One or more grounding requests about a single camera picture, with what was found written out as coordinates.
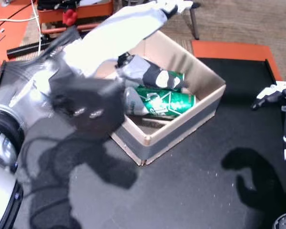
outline open cardboard box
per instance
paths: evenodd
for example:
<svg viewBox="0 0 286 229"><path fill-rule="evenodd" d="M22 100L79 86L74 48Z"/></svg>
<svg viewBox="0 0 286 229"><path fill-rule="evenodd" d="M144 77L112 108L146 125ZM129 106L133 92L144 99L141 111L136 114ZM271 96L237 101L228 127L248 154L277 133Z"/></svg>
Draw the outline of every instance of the open cardboard box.
<svg viewBox="0 0 286 229"><path fill-rule="evenodd" d="M197 97L194 107L172 121L125 117L125 122L112 134L112 138L142 166L153 162L215 115L225 91L225 81L160 31L142 41L130 53L146 57L163 69L185 73L188 91ZM105 62L96 75L107 77L112 74L114 64Z"/></svg>

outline beer can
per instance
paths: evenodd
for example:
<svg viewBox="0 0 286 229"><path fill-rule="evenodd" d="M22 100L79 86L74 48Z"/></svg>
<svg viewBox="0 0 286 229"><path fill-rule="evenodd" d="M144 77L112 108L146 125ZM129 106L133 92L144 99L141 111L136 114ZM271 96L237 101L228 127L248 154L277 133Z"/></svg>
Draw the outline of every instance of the beer can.
<svg viewBox="0 0 286 229"><path fill-rule="evenodd" d="M192 94L150 88L125 90L125 106L128 115L150 115L175 118L196 103Z"/></svg>

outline black table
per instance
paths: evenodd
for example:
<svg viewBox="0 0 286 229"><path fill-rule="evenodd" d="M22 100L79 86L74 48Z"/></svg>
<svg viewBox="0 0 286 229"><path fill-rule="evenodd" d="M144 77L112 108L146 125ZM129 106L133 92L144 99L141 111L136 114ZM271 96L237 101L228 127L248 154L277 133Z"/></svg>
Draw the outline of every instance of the black table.
<svg viewBox="0 0 286 229"><path fill-rule="evenodd" d="M271 74L265 62L202 61L227 84L215 117L147 167L57 117L37 123L20 154L15 229L270 228L286 212L281 113L250 104Z"/></svg>

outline white cable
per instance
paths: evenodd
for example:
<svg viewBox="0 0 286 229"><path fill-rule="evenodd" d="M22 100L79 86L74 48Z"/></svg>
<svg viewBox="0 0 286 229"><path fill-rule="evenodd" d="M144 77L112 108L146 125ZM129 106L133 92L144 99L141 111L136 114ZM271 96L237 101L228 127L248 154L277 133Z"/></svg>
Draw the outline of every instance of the white cable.
<svg viewBox="0 0 286 229"><path fill-rule="evenodd" d="M34 20L35 17L29 18L29 19L22 19L22 20L14 20L14 19L0 19L0 21L9 21L9 22L25 22L25 21L31 21Z"/></svg>
<svg viewBox="0 0 286 229"><path fill-rule="evenodd" d="M37 55L39 56L40 50L41 50L41 28L40 28L40 25L39 25L38 16L37 16L37 13L36 13L36 10L35 10L35 7L34 7L33 0L31 0L31 4L32 4L33 13L34 13L34 16L35 16L35 19L36 19L36 23L37 23L37 27L38 27L38 31L39 31L39 45L38 45L38 53L37 53Z"/></svg>

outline red knob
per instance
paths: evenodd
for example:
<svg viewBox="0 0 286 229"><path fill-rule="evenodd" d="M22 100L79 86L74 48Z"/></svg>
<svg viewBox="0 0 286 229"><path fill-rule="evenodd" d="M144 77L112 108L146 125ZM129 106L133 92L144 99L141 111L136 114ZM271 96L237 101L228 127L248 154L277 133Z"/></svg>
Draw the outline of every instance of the red knob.
<svg viewBox="0 0 286 229"><path fill-rule="evenodd" d="M62 14L62 23L67 26L72 26L77 20L77 12L72 9L68 9Z"/></svg>

